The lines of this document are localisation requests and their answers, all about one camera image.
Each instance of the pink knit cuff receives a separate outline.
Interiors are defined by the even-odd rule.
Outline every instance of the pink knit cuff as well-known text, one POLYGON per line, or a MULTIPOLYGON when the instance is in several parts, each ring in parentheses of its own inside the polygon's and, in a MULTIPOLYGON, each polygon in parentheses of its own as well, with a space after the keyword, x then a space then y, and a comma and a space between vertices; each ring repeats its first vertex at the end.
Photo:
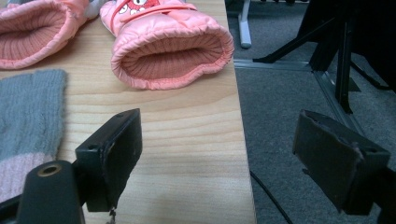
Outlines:
POLYGON ((177 89, 231 60, 227 29, 191 4, 159 2, 138 12, 125 11, 121 0, 101 8, 104 25, 117 37, 111 68, 121 81, 138 89, 177 89))
POLYGON ((0 69, 19 69, 63 48, 87 18, 88 0, 35 0, 0 11, 0 69))

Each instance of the chair leg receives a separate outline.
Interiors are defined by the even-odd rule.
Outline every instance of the chair leg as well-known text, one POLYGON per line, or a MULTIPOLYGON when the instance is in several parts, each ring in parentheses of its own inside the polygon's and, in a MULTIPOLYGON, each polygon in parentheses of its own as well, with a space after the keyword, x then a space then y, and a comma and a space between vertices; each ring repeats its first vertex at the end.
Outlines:
POLYGON ((244 0, 244 7, 238 16, 239 20, 239 34, 241 37, 241 47, 249 49, 251 47, 250 31, 248 29, 248 8, 250 0, 244 0))

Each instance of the black stand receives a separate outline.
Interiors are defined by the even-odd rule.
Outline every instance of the black stand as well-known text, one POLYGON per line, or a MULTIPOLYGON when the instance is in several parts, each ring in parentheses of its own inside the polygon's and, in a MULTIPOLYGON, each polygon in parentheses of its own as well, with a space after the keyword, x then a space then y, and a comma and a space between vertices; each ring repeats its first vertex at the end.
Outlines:
MULTIPOLYGON (((310 2, 307 12, 314 11, 310 2)), ((345 0, 340 3, 335 15, 322 24, 298 34, 288 44, 266 57, 253 59, 254 63, 274 63, 307 41, 320 37, 309 62, 313 71, 327 71, 338 51, 337 81, 335 98, 347 114, 352 114, 348 101, 349 68, 351 65, 351 37, 357 18, 358 0, 345 0)))

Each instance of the gray knit fabric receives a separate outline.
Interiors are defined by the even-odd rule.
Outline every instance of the gray knit fabric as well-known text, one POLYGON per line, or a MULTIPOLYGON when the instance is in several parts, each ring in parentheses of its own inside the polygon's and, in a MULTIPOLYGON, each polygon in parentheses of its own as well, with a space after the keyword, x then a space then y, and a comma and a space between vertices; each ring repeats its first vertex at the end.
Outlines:
POLYGON ((0 80, 0 202, 21 194, 30 170, 55 159, 65 77, 51 69, 0 80))

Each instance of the black cable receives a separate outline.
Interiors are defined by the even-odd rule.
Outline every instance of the black cable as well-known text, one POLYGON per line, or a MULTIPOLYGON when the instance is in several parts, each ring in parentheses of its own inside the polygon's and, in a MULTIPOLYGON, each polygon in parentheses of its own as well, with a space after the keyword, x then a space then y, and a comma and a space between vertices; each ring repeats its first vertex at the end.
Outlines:
POLYGON ((260 187, 262 187, 262 189, 265 191, 265 193, 268 195, 268 197, 271 199, 271 201, 276 206, 277 210, 279 210, 279 212, 282 214, 283 218, 285 218, 285 220, 289 224, 292 224, 293 222, 289 218, 288 214, 286 214, 285 210, 283 210, 282 206, 280 206, 279 202, 272 195, 271 191, 267 187, 265 187, 265 185, 262 183, 262 181, 252 171, 250 171, 250 175, 251 175, 251 177, 253 177, 254 180, 256 180, 256 182, 260 185, 260 187))

